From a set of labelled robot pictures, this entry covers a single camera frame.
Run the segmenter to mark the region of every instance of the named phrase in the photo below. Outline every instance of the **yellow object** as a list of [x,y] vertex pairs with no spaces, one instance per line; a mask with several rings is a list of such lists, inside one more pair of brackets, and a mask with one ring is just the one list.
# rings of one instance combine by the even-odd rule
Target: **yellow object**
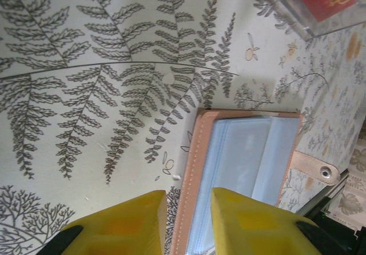
[[315,223],[236,192],[213,188],[211,216],[216,255],[320,255],[295,225]]
[[64,230],[74,225],[82,225],[83,230],[63,255],[162,255],[165,191],[153,191],[80,218]]

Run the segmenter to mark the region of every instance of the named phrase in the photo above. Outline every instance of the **card holder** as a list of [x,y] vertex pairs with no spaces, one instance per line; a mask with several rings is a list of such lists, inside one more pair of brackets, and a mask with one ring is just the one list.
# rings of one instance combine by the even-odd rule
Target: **card holder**
[[298,125],[299,118],[270,116],[214,122],[186,254],[214,247],[211,188],[276,204]]
[[[208,147],[211,139],[211,133],[213,125],[216,120],[229,119],[229,118],[244,118],[253,116],[264,117],[284,117],[284,118],[297,118],[298,127],[297,132],[301,126],[302,115],[297,113],[276,113],[266,111],[246,111],[246,110],[204,110],[201,111],[196,119],[196,124],[193,130],[193,137],[190,144],[190,151],[188,154],[188,160],[186,164],[186,171],[182,182],[180,201],[178,204],[178,210],[176,215],[176,221],[174,225],[172,244],[170,248],[170,255],[184,255],[187,251],[188,237],[194,210],[196,208],[196,201],[201,184],[202,174],[204,171],[206,155],[208,156]],[[302,152],[295,151],[296,138],[293,141],[291,147],[290,157],[285,167],[284,174],[287,174],[289,168],[296,168],[305,174],[325,183],[328,185],[336,184],[339,180],[339,171],[336,167],[315,159]],[[331,176],[325,178],[321,172],[324,168],[327,168],[331,172]],[[283,176],[280,182],[281,193],[285,176]],[[253,192],[260,193],[261,188],[253,188]],[[275,204],[279,202],[280,195],[277,197]]]

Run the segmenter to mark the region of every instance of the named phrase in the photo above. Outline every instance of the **leather wallet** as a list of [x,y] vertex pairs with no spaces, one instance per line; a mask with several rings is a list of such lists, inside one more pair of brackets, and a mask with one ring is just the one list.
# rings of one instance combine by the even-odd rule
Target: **leather wallet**
[[[214,245],[209,212],[209,191],[214,186],[277,205],[289,168],[300,169],[326,184],[337,182],[339,171],[334,166],[294,152],[301,120],[302,115],[297,113],[245,110],[199,113],[178,204],[171,255],[202,254]],[[329,178],[321,175],[324,167],[332,174]],[[188,243],[190,232],[194,241]]]

